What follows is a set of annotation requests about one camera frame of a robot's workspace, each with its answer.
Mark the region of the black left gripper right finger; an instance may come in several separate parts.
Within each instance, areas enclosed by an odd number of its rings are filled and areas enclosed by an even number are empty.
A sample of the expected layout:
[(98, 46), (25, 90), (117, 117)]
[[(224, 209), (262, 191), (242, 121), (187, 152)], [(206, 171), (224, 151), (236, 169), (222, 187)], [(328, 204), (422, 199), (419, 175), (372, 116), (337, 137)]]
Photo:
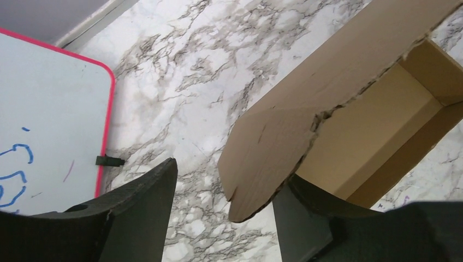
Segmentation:
[(366, 209), (291, 176), (272, 202), (283, 261), (462, 261), (462, 202)]

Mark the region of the brown cardboard box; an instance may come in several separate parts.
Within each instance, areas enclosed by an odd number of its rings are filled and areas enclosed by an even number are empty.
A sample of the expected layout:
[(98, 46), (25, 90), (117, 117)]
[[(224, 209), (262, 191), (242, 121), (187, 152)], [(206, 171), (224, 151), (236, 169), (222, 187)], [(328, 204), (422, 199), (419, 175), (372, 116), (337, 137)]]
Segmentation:
[(370, 207), (462, 120), (462, 66), (430, 33), (462, 1), (372, 1), (240, 116), (218, 161), (228, 218), (292, 175)]

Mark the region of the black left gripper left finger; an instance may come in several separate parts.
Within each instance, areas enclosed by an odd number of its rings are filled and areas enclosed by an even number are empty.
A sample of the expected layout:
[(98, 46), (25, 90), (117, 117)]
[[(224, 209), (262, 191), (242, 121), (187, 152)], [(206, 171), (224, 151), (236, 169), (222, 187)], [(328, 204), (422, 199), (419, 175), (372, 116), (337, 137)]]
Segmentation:
[(177, 175), (168, 158), (64, 212), (2, 212), (1, 261), (161, 261)]

